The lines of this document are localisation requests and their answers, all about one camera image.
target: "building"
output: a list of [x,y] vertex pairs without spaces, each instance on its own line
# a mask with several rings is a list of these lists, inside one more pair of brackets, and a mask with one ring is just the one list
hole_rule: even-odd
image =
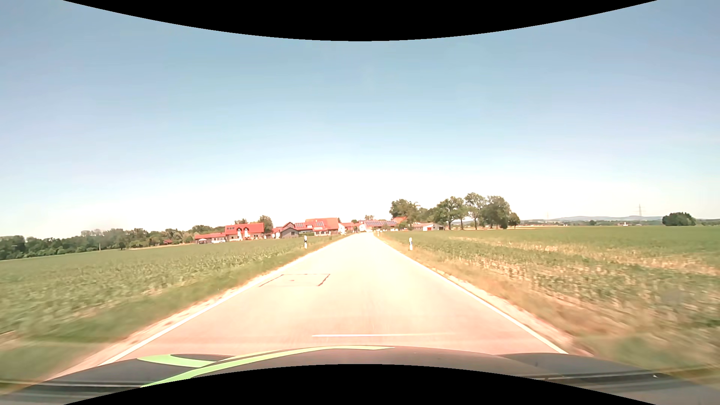
[[315,235],[315,231],[312,229],[311,223],[296,222],[295,229],[297,229],[297,232],[300,236]]
[[356,233],[361,232],[360,231],[360,223],[352,223],[352,222],[341,222],[340,223],[343,227],[345,227],[345,233]]
[[225,233],[206,233],[205,235],[195,235],[196,244],[219,244],[228,241]]
[[434,222],[416,222],[413,224],[413,229],[416,231],[444,231],[445,227]]
[[283,226],[278,226],[272,230],[273,239],[288,239],[297,238],[300,236],[300,232],[295,228],[295,224],[288,222]]
[[249,241],[265,237],[265,224],[262,222],[236,223],[225,227],[228,241]]
[[304,231],[312,229],[312,232],[316,236],[345,233],[345,226],[343,226],[337,218],[311,218],[306,219],[305,222],[301,224],[303,225],[302,229]]
[[221,242],[249,241],[252,239],[262,239],[265,237],[265,224],[262,222],[255,223],[236,223],[226,225],[225,232],[206,233],[204,235],[195,235],[196,244],[217,244]]
[[297,229],[289,226],[280,231],[280,239],[297,238],[300,236],[300,232]]

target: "road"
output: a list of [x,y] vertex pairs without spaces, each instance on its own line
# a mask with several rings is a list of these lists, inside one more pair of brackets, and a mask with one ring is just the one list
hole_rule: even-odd
[[242,355],[337,344],[421,346],[494,355],[555,352],[376,236],[362,233],[327,246],[121,360],[169,353]]

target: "green crop field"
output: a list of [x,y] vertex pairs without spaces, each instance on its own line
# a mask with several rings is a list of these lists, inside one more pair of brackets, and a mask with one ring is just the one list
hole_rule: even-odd
[[550,321],[597,355],[656,368],[720,364],[720,227],[411,231],[382,238]]
[[41,378],[191,304],[338,240],[239,241],[0,262],[0,380]]

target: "dry grass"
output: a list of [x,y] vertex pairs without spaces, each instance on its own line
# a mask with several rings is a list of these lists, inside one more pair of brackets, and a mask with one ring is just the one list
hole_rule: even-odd
[[[414,250],[407,250],[408,237]],[[384,233],[413,259],[646,368],[720,364],[720,228]]]

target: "sky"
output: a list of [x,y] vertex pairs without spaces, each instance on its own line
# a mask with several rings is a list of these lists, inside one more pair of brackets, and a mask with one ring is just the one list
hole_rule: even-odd
[[720,2],[391,42],[0,3],[0,235],[389,218],[720,218]]

